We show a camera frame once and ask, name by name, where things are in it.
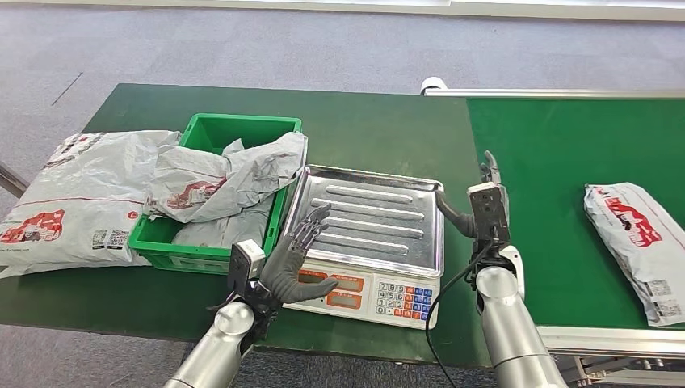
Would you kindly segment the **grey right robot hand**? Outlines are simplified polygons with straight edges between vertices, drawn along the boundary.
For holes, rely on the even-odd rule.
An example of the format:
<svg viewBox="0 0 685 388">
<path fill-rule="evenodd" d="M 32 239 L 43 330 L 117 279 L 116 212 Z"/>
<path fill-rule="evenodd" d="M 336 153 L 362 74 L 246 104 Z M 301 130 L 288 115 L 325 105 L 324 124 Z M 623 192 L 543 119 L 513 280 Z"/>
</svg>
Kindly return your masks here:
<svg viewBox="0 0 685 388">
<path fill-rule="evenodd" d="M 468 190 L 473 213 L 463 213 L 452 207 L 444 191 L 436 184 L 433 188 L 438 210 L 467 238 L 478 240 L 509 240 L 509 196 L 502 184 L 498 162 L 494 155 L 486 150 L 486 162 L 480 165 L 481 183 Z"/>
</svg>

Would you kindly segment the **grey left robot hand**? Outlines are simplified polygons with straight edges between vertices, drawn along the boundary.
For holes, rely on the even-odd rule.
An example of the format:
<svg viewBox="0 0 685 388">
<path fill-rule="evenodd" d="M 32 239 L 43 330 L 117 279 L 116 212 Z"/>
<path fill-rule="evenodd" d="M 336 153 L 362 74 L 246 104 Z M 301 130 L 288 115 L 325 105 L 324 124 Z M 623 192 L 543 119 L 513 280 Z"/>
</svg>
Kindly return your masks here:
<svg viewBox="0 0 685 388">
<path fill-rule="evenodd" d="M 259 277 L 259 283 L 283 304 L 308 301 L 324 297 L 338 286 L 338 281 L 327 277 L 316 284 L 299 282 L 299 271 L 310 247 L 328 225 L 324 220 L 330 215 L 331 205 L 312 210 L 286 234 L 267 259 Z"/>
</svg>

